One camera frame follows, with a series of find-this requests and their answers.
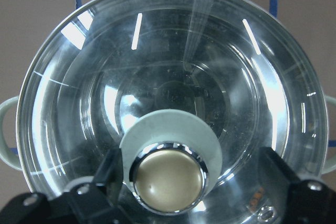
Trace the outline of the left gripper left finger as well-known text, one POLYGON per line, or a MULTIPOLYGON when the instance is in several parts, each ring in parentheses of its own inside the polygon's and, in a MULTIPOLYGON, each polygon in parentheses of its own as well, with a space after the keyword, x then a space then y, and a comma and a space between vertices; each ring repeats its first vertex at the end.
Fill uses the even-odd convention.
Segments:
POLYGON ((112 148, 93 177, 72 180, 59 197, 33 192, 12 198, 1 209, 1 223, 123 223, 122 181, 121 150, 112 148))

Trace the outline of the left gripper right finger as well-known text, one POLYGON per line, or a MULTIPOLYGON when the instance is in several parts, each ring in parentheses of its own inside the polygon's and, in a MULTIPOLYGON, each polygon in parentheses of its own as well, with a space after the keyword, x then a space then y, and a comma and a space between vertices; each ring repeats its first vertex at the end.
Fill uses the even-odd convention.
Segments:
POLYGON ((281 223, 335 223, 335 191, 299 177, 271 147, 259 149, 258 178, 281 223))

